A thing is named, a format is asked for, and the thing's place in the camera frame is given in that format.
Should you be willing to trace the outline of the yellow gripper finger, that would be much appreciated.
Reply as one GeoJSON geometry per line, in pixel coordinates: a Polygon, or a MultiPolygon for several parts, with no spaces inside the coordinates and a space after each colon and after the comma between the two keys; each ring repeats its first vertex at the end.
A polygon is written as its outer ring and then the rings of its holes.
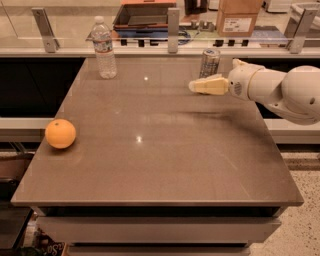
{"type": "Polygon", "coordinates": [[[204,79],[206,79],[206,80],[213,80],[213,79],[220,79],[220,78],[224,78],[224,77],[222,76],[222,74],[214,74],[214,75],[208,76],[208,77],[206,77],[206,78],[204,78],[204,79]]]}
{"type": "Polygon", "coordinates": [[[225,95],[228,92],[228,80],[219,78],[201,78],[189,83],[189,89],[194,93],[209,95],[225,95]]]}

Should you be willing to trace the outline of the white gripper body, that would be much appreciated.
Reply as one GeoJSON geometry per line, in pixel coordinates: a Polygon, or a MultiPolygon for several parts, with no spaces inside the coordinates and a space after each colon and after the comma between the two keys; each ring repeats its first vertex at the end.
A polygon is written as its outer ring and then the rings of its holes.
{"type": "Polygon", "coordinates": [[[263,70],[262,65],[250,64],[240,59],[232,60],[233,69],[228,74],[228,88],[232,96],[249,100],[249,85],[254,75],[263,70]]]}

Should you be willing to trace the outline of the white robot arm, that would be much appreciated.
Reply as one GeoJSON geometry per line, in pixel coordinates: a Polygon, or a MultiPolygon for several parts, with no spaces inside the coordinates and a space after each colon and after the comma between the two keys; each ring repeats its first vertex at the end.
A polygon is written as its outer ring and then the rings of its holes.
{"type": "Polygon", "coordinates": [[[194,93],[225,95],[254,101],[277,116],[299,125],[320,121],[320,69],[299,66],[289,72],[268,69],[240,59],[225,78],[215,74],[189,83],[194,93]]]}

